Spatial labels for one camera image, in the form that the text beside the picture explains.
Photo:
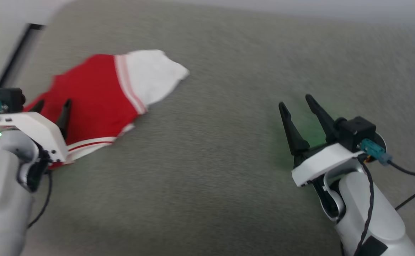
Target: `red and white cloth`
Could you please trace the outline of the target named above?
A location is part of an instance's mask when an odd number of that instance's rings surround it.
[[[170,94],[188,74],[185,67],[160,50],[94,55],[55,76],[50,90],[24,110],[44,99],[40,113],[55,123],[62,106],[71,99],[66,144],[69,159],[76,160],[131,130],[138,115]]]

